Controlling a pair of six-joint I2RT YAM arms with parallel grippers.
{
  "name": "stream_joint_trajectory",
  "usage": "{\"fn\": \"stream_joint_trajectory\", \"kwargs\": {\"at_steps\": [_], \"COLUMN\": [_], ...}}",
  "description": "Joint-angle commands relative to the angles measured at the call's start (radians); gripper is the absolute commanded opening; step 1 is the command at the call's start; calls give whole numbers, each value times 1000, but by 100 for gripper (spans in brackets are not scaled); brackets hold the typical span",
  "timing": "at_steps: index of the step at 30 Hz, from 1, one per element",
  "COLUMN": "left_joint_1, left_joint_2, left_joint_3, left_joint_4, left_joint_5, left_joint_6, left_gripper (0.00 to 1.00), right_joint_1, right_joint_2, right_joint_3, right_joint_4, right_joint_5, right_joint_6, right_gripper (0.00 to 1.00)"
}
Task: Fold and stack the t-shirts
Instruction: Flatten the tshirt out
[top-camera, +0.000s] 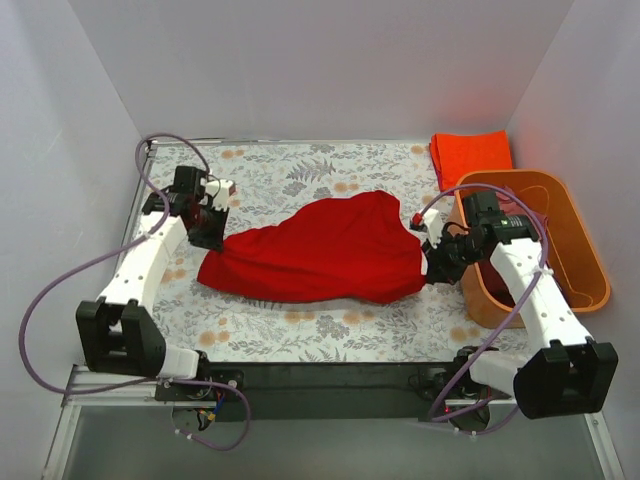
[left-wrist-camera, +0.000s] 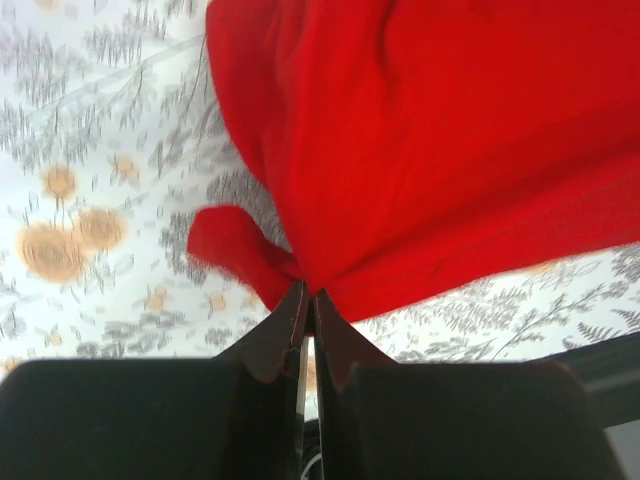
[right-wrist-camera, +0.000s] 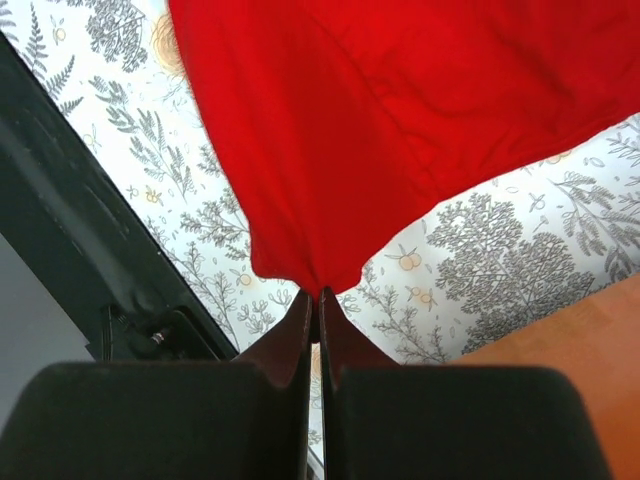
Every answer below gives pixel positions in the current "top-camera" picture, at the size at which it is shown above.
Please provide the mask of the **red t shirt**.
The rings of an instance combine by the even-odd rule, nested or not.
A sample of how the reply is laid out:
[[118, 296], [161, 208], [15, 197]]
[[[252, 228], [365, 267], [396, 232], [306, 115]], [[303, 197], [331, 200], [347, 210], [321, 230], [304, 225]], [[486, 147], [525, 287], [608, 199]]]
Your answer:
[[389, 304], [426, 284], [421, 243], [400, 201], [376, 190], [312, 202], [277, 225], [228, 236], [203, 259], [198, 282], [274, 303], [358, 299]]

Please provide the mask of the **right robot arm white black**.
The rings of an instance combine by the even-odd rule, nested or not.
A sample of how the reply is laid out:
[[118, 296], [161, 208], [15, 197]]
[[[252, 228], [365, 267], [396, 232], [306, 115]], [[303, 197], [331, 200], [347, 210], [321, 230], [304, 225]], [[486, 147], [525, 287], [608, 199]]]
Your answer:
[[[469, 398], [486, 387], [507, 394], [529, 419], [600, 411], [618, 365], [616, 350], [609, 342], [597, 342], [572, 312], [547, 265], [549, 240], [532, 211], [508, 215], [498, 201], [503, 189], [482, 183], [473, 187], [474, 193], [463, 201], [466, 223], [459, 233], [450, 233], [431, 205], [411, 219], [411, 229], [428, 236], [422, 245], [426, 281], [454, 284], [469, 266], [488, 260], [516, 304], [453, 371], [428, 419], [450, 420], [438, 412], [453, 388]], [[528, 360], [491, 347], [515, 318], [522, 320], [535, 351]]]

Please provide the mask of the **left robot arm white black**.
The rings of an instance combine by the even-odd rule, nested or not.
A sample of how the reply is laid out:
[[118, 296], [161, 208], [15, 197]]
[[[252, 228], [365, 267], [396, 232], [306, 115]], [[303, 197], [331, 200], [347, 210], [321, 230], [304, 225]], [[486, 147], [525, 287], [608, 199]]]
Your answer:
[[178, 379], [193, 400], [213, 386], [201, 355], [172, 346], [152, 318], [154, 300], [174, 252], [187, 240], [209, 251], [223, 249], [229, 201], [236, 184], [202, 169], [178, 166], [173, 183], [144, 202], [137, 245], [95, 301], [83, 301], [76, 323], [88, 368], [94, 372]]

